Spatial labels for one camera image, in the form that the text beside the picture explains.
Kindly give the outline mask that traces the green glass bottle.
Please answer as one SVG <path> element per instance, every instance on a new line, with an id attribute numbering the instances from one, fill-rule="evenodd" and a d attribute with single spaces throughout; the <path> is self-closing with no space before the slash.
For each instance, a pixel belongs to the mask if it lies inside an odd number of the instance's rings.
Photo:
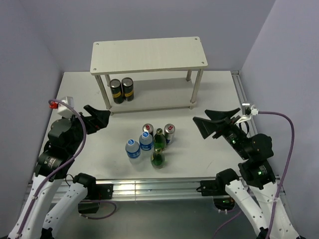
<path id="1" fill-rule="evenodd" d="M 165 163 L 165 156 L 163 155 L 162 149 L 156 147 L 151 155 L 151 164 L 155 169 L 163 168 Z"/>
<path id="2" fill-rule="evenodd" d="M 154 135 L 153 138 L 154 142 L 154 149 L 160 148 L 161 151 L 163 151 L 166 147 L 166 138 L 163 134 L 163 130 L 161 128 L 158 128 L 156 130 L 156 134 Z"/>

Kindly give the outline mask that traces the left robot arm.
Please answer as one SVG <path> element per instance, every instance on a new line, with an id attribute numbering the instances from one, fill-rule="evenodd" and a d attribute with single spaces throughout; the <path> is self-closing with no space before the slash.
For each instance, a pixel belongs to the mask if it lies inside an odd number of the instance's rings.
<path id="1" fill-rule="evenodd" d="M 82 151 L 86 136 L 106 128 L 110 111 L 97 110 L 85 105 L 89 115 L 83 116 L 70 106 L 59 112 L 48 132 L 48 141 L 39 155 L 30 194 L 10 239 L 53 239 L 65 219 L 86 199 L 97 196 L 96 179 L 80 173 L 59 202 L 52 207 L 52 200 L 67 176 L 75 157 Z"/>

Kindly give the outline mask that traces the green glass bottle front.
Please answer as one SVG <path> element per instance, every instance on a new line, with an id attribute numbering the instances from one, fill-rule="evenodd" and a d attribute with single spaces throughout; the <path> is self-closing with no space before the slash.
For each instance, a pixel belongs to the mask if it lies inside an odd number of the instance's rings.
<path id="1" fill-rule="evenodd" d="M 165 163 L 165 156 L 163 155 L 162 149 L 156 147 L 151 155 L 151 164 L 155 169 L 163 168 Z"/>

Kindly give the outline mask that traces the water bottle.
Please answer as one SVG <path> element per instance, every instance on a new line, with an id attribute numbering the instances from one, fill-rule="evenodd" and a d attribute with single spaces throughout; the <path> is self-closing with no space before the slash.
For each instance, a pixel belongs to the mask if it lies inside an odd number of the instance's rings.
<path id="1" fill-rule="evenodd" d="M 143 131 L 139 138 L 139 144 L 142 151 L 152 153 L 154 142 L 153 137 L 148 131 Z"/>
<path id="2" fill-rule="evenodd" d="M 132 164 L 141 163 L 141 148 L 137 141 L 129 139 L 125 145 L 125 151 Z"/>

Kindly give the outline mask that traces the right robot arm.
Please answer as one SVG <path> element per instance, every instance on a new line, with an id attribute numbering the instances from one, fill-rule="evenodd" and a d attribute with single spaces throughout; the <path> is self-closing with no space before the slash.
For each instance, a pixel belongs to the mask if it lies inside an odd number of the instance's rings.
<path id="1" fill-rule="evenodd" d="M 284 177 L 278 182 L 268 162 L 273 157 L 272 138 L 258 133 L 248 137 L 241 124 L 264 114 L 254 105 L 243 104 L 231 111 L 205 110 L 208 118 L 193 121 L 204 139 L 223 137 L 243 159 L 240 176 L 229 168 L 204 180 L 196 189 L 202 196 L 229 195 L 252 225 L 258 239 L 300 239 L 279 196 Z"/>

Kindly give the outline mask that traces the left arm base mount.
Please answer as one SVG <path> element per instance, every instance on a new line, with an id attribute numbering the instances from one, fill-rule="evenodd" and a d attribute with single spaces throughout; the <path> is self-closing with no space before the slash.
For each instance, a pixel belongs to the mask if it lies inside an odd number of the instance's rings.
<path id="1" fill-rule="evenodd" d="M 83 200 L 84 201 L 100 201 L 100 200 L 110 200 L 113 194 L 113 184 L 97 184 L 93 191 L 89 193 Z M 95 214 L 101 207 L 101 203 L 86 202 L 78 204 L 78 212 L 80 214 Z"/>

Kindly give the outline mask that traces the blue silver can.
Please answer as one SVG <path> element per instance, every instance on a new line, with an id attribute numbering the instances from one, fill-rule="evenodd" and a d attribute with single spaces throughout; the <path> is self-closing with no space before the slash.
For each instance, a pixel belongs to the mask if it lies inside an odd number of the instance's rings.
<path id="1" fill-rule="evenodd" d="M 152 137 L 154 136 L 154 127 L 150 123 L 143 125 L 143 131 L 147 131 Z"/>
<path id="2" fill-rule="evenodd" d="M 164 127 L 164 137 L 167 144 L 171 144 L 175 134 L 175 126 L 171 123 L 168 123 Z"/>

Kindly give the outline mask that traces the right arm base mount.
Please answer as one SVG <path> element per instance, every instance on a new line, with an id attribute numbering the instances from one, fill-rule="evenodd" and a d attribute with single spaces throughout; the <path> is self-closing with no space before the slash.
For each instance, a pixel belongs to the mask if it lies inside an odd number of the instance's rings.
<path id="1" fill-rule="evenodd" d="M 203 197 L 212 197 L 217 211 L 229 212 L 235 209 L 235 200 L 225 192 L 216 180 L 202 180 L 196 191 Z"/>

